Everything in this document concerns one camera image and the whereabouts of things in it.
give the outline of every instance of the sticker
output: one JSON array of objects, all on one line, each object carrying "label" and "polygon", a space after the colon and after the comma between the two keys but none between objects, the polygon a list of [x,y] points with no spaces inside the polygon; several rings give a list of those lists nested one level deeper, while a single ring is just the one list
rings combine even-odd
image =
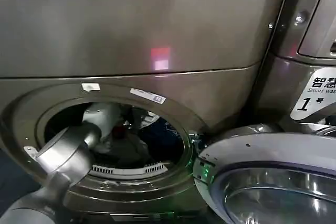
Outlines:
[{"label": "sticker", "polygon": [[84,91],[99,91],[100,86],[98,83],[82,83],[82,88]]},{"label": "sticker", "polygon": [[135,95],[139,96],[139,97],[151,100],[151,101],[159,103],[159,104],[164,103],[164,101],[166,100],[165,97],[162,97],[158,94],[153,94],[153,93],[150,93],[150,92],[146,92],[146,91],[143,91],[141,89],[131,89],[130,92],[132,94],[135,94]]},{"label": "sticker", "polygon": [[305,119],[336,102],[336,68],[322,68],[310,77],[290,117]]}]

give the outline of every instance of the front-loading washing machine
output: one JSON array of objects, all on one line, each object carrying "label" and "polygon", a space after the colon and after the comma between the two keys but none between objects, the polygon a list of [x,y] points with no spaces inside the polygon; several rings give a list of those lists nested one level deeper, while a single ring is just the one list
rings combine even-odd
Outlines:
[{"label": "front-loading washing machine", "polygon": [[331,3],[0,0],[1,146],[43,183],[34,152],[109,109],[71,209],[139,221],[208,204],[226,223],[332,223]]},{"label": "front-loading washing machine", "polygon": [[0,0],[2,149],[43,183],[34,152],[108,108],[113,130],[67,206],[193,215],[206,206],[193,178],[201,134],[235,126],[281,2]]},{"label": "front-loading washing machine", "polygon": [[196,186],[226,223],[334,223],[335,7],[284,1],[244,115],[257,124],[197,158]]}]

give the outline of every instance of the round glass door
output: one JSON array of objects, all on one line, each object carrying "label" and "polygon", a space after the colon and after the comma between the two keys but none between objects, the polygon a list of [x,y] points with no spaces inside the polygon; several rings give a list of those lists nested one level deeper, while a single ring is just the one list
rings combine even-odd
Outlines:
[{"label": "round glass door", "polygon": [[235,134],[195,160],[195,184],[226,224],[336,220],[336,138]]},{"label": "round glass door", "polygon": [[211,187],[233,223],[334,223],[336,181],[281,168],[238,169]]}]

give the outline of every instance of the washer top panel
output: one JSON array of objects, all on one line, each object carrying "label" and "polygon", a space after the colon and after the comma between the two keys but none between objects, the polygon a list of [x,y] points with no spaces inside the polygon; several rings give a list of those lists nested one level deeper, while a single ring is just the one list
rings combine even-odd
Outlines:
[{"label": "washer top panel", "polygon": [[245,68],[264,55],[280,2],[0,0],[0,77]]}]

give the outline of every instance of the drum opening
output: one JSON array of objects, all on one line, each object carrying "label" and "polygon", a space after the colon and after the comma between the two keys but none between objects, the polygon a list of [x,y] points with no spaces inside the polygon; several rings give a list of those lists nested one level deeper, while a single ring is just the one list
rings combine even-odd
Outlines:
[{"label": "drum opening", "polygon": [[[45,142],[69,126],[80,126],[97,104],[84,103],[55,114],[45,128]],[[111,132],[91,152],[96,163],[92,176],[110,179],[153,177],[174,167],[185,150],[179,132],[161,116],[121,103],[109,103]]]}]

